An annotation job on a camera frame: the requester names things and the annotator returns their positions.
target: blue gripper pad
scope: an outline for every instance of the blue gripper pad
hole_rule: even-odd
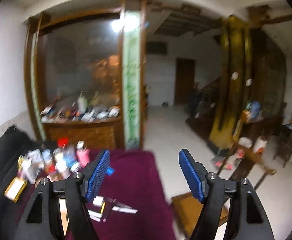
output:
[[[104,177],[109,165],[110,165],[110,152],[109,150],[105,150],[103,156],[101,157],[88,183],[88,191],[86,194],[86,199],[88,202],[92,202],[94,198],[98,195],[98,191],[104,180]]]
[[[179,165],[193,197],[203,203],[209,192],[205,178],[207,170],[201,163],[195,162],[187,149],[182,149],[179,152]]]

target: white floor tile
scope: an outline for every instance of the white floor tile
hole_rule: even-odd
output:
[[[196,133],[185,123],[187,114],[184,107],[150,107],[146,124],[144,148],[153,151],[166,199],[189,192],[189,187],[179,167],[178,153],[187,148],[193,158],[201,162],[208,171],[215,171],[211,159],[214,154]],[[276,138],[267,144],[263,154],[264,162],[277,173],[268,176],[258,188],[257,194],[264,206],[273,229],[275,240],[283,240],[292,230],[292,162],[282,168],[280,159],[273,160]],[[233,171],[223,171],[221,177],[228,179]],[[253,185],[262,176],[256,165],[248,176]],[[219,227],[215,239],[223,239],[226,224]],[[183,239],[176,231],[176,238]]]

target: pink bottle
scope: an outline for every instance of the pink bottle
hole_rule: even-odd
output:
[[[84,149],[84,141],[77,143],[77,158],[82,167],[85,167],[87,163],[90,163],[89,149]]]

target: doorway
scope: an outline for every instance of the doorway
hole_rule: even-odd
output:
[[[195,80],[195,61],[176,58],[175,101],[174,105],[187,104]]]

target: metal screw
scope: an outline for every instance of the metal screw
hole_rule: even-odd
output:
[[[247,185],[249,183],[249,179],[247,179],[247,178],[242,178],[240,181],[245,185]]]
[[[47,178],[44,178],[44,179],[42,179],[41,181],[40,181],[40,183],[41,184],[43,184],[43,185],[46,185],[47,183],[48,183],[48,179]]]
[[[79,172],[79,171],[75,172],[75,173],[73,174],[73,177],[74,177],[75,179],[79,179],[79,178],[81,177],[81,172]]]
[[[208,178],[215,179],[215,178],[217,178],[217,174],[216,173],[213,173],[213,172],[209,172],[208,173]]]

